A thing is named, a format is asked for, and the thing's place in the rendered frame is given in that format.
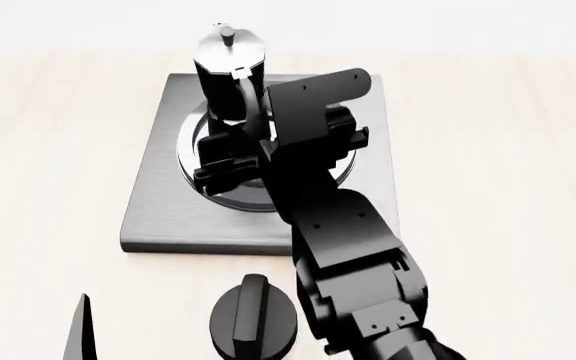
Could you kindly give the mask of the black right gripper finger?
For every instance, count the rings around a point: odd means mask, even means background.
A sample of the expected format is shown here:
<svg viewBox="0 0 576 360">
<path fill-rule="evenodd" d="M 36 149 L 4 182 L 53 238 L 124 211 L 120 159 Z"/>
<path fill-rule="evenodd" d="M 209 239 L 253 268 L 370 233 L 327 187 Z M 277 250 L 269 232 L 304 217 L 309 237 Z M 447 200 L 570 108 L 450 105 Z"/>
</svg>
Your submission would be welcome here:
<svg viewBox="0 0 576 360">
<path fill-rule="evenodd" d="M 203 137 L 198 142 L 200 167 L 194 170 L 195 187 L 213 196 L 259 179 L 258 150 L 258 143 L 241 130 Z"/>
<path fill-rule="evenodd" d="M 368 146 L 369 128 L 358 128 L 356 119 L 347 107 L 328 107 L 325 116 L 330 143 L 335 151 L 351 151 Z"/>
</svg>

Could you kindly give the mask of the black and silver moka pot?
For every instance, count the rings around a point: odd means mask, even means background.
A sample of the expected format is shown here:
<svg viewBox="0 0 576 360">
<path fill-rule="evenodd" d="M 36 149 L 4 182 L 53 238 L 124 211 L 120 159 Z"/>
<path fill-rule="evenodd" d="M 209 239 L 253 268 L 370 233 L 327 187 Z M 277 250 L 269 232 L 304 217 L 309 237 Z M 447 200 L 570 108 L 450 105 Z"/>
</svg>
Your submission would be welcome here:
<svg viewBox="0 0 576 360">
<path fill-rule="evenodd" d="M 246 29 L 215 24 L 199 41 L 194 63 L 209 109 L 218 119 L 244 122 L 246 134 L 270 137 L 263 114 L 265 44 Z"/>
</svg>

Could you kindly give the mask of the round black stove burner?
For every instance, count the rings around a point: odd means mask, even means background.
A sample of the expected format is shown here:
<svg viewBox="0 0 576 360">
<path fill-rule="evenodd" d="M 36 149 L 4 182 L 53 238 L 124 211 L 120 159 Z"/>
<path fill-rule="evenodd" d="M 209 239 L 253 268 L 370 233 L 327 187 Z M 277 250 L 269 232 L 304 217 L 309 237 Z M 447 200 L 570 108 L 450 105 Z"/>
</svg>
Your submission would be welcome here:
<svg viewBox="0 0 576 360">
<path fill-rule="evenodd" d="M 177 158 L 184 178 L 194 190 L 196 186 L 193 173 L 200 167 L 198 143 L 199 140 L 209 136 L 210 119 L 211 113 L 207 101 L 200 101 L 182 121 L 178 134 Z M 356 158 L 355 150 L 348 152 L 348 155 L 337 161 L 335 167 L 330 170 L 338 185 L 349 177 Z M 260 179 L 244 182 L 232 191 L 206 198 L 213 203 L 238 211 L 275 212 L 272 200 Z"/>
</svg>

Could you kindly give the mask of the grey square stove plate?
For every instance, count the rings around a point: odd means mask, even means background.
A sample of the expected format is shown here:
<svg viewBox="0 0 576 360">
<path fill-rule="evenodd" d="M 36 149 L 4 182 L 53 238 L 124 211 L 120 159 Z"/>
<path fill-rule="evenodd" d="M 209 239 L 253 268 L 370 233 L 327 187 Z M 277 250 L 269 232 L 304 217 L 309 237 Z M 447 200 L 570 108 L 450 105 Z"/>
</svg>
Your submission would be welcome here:
<svg viewBox="0 0 576 360">
<path fill-rule="evenodd" d="M 182 121 L 205 101 L 195 74 L 170 74 L 154 119 L 120 231 L 123 251 L 288 256 L 291 230 L 276 212 L 244 212 L 213 203 L 188 184 L 177 158 Z M 369 145 L 341 188 L 366 196 L 394 233 L 400 232 L 383 78 L 346 102 Z"/>
</svg>

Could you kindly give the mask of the round black stove knob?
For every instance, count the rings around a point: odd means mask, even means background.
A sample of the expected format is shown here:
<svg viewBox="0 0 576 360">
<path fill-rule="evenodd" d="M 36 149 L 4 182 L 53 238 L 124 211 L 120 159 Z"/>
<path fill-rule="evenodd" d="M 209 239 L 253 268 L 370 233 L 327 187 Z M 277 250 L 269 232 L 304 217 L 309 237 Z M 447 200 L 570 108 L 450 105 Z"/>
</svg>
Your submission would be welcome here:
<svg viewBox="0 0 576 360">
<path fill-rule="evenodd" d="M 216 302 L 209 331 L 224 360 L 282 360 L 296 340 L 297 312 L 266 276 L 248 274 Z"/>
</svg>

